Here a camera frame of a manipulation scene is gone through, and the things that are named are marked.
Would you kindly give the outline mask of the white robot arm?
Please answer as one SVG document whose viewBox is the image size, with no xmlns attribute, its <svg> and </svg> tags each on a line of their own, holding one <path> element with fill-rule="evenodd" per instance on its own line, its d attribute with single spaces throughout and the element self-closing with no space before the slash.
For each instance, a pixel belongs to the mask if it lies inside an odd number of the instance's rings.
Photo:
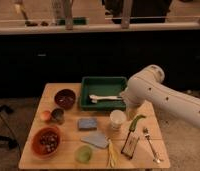
<svg viewBox="0 0 200 171">
<path fill-rule="evenodd" d="M 164 86 L 164 78 L 161 67 L 148 65 L 129 78 L 120 96 L 129 108 L 138 108 L 147 100 L 200 129 L 200 99 Z"/>
</svg>

